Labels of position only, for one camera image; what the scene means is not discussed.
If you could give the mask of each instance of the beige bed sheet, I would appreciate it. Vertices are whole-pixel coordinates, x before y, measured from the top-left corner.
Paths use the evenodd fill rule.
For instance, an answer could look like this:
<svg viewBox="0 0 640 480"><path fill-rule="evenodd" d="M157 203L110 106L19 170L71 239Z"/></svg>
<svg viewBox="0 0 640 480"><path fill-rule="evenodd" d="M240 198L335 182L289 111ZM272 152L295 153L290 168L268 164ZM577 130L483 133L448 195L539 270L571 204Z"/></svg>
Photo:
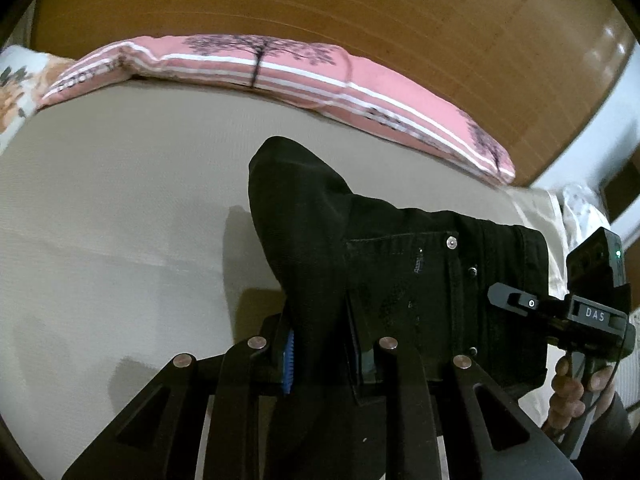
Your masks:
<svg viewBox="0 0 640 480"><path fill-rule="evenodd" d="M525 196L248 94L127 82L42 111L0 159L0 412L46 479L173 355L220 354L279 309L246 192L273 135L395 206L530 221ZM557 220L536 227L562 254Z"/></svg>

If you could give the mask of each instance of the black pants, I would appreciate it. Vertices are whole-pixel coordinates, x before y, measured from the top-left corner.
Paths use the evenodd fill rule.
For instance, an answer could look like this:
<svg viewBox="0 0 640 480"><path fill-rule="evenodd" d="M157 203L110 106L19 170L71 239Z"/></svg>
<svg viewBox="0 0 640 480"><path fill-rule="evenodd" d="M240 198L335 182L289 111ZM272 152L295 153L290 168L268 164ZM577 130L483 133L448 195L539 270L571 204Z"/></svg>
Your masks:
<svg viewBox="0 0 640 480"><path fill-rule="evenodd" d="M378 480L385 470L384 405L356 406L345 372L339 325L348 302L376 320L376 336L416 345L430 380L475 347L514 398L543 383L544 339L486 299L495 282L547 293L539 232L353 194L282 137L252 159L249 199L296 336L294 387L276 405L268 479Z"/></svg>

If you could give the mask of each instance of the pink pillow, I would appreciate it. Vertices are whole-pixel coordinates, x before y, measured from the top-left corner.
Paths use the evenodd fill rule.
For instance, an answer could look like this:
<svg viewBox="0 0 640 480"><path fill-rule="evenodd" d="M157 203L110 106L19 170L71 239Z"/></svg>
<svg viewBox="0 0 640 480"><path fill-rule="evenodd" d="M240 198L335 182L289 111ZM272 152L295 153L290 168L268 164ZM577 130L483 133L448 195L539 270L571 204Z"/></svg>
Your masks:
<svg viewBox="0 0 640 480"><path fill-rule="evenodd" d="M230 34L117 41L65 70L38 107L133 74L265 91L489 182L508 184L515 176L507 151L462 110L393 70L324 43Z"/></svg>

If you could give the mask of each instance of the metal rivet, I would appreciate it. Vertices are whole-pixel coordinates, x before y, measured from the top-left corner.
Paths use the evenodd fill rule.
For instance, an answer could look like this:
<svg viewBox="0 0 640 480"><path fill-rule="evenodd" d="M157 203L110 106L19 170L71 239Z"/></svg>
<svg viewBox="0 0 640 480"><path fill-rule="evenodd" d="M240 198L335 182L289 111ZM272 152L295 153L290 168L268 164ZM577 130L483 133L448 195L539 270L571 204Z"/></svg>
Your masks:
<svg viewBox="0 0 640 480"><path fill-rule="evenodd" d="M453 358L453 364L455 364L458 368L462 368L463 370L466 370L467 368L469 368L472 362L473 361L471 360L471 357L466 356L464 354L456 355Z"/></svg>
<svg viewBox="0 0 640 480"><path fill-rule="evenodd" d="M398 348L398 340L391 336L381 337L378 340L378 344L380 345L380 348L385 350L395 350Z"/></svg>
<svg viewBox="0 0 640 480"><path fill-rule="evenodd" d="M246 343L249 345L249 348L253 348L254 350L261 350L265 346L267 346L267 340L263 338L261 335L253 336Z"/></svg>
<svg viewBox="0 0 640 480"><path fill-rule="evenodd" d="M178 354L174 357L174 366L176 368L186 368L192 361L193 358L189 354Z"/></svg>

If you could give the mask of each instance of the finger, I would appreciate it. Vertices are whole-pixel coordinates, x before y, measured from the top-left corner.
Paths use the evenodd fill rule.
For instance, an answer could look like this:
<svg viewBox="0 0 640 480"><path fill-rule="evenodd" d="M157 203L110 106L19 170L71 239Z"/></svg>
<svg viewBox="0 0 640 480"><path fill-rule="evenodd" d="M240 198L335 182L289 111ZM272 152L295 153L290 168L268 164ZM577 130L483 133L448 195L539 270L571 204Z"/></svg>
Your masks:
<svg viewBox="0 0 640 480"><path fill-rule="evenodd" d="M613 373L613 366L604 367L602 370L598 370L591 376L589 380L589 389L592 392L601 392L607 385L611 374Z"/></svg>
<svg viewBox="0 0 640 480"><path fill-rule="evenodd" d="M556 363L556 375L567 375L569 371L569 359L561 357Z"/></svg>
<svg viewBox="0 0 640 480"><path fill-rule="evenodd" d="M549 409L562 416L581 416L584 413L584 402L566 400L558 394L553 394L549 399Z"/></svg>
<svg viewBox="0 0 640 480"><path fill-rule="evenodd" d="M556 375L551 381L551 387L556 394L567 400L578 400L584 393L584 388L578 379Z"/></svg>
<svg viewBox="0 0 640 480"><path fill-rule="evenodd" d="M547 419L549 425L556 430L564 430L571 422L570 416L563 416L556 412L549 412L549 417Z"/></svg>
<svg viewBox="0 0 640 480"><path fill-rule="evenodd" d="M616 395L616 385L614 381L600 394L598 399L598 405L596 406L596 413L593 415L594 422L600 418L604 412L609 409L609 406L613 402L613 397Z"/></svg>

